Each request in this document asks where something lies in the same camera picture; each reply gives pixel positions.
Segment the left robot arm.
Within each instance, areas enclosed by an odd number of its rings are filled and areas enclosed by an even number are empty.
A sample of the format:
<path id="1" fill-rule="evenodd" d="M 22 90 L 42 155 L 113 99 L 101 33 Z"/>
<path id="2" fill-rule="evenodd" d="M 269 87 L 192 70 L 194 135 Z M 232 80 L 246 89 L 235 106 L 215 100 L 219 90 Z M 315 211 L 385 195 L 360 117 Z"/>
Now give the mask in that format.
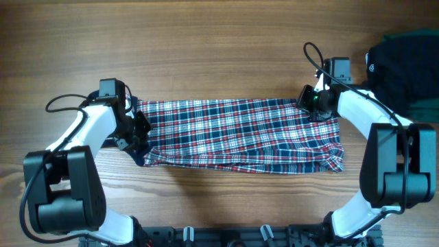
<path id="1" fill-rule="evenodd" d="M 114 146 L 142 165 L 150 151 L 150 123 L 116 78 L 100 80 L 99 90 L 82 99 L 68 130 L 45 150 L 25 156 L 21 229 L 42 244 L 78 238 L 84 246 L 152 246 L 135 217 L 107 207 L 95 164 L 102 147 Z"/>

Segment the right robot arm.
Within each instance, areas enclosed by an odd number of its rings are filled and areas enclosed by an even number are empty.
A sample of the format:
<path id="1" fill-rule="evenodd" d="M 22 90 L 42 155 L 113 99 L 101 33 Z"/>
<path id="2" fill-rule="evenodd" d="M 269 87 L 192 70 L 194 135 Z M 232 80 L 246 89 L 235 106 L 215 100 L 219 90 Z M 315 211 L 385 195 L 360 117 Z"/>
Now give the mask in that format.
<path id="1" fill-rule="evenodd" d="M 371 91 L 356 89 L 314 65 L 318 83 L 306 85 L 298 107 L 313 121 L 342 117 L 367 139 L 359 192 L 329 214 L 335 241 L 357 239 L 389 215 L 401 215 L 436 192 L 436 132 L 398 116 Z"/>

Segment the black mesh shorts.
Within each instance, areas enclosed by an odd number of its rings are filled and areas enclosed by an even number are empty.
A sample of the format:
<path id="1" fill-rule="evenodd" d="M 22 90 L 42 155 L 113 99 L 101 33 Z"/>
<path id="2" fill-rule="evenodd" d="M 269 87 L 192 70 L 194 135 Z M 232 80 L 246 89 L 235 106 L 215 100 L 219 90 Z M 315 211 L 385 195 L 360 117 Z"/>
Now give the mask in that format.
<path id="1" fill-rule="evenodd" d="M 387 34 L 366 54 L 362 83 L 402 117 L 438 122 L 438 30 Z"/>

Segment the plaid sleeveless shirt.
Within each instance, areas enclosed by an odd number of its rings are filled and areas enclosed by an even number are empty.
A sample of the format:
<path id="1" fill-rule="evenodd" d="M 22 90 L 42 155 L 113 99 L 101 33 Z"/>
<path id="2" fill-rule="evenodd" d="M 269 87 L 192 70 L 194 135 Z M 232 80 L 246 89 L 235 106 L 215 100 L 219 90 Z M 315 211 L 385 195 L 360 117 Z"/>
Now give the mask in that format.
<path id="1" fill-rule="evenodd" d="M 146 101 L 128 96 L 152 129 L 149 147 L 130 153 L 138 166 L 260 174 L 342 172 L 336 118 L 312 122 L 295 99 Z"/>

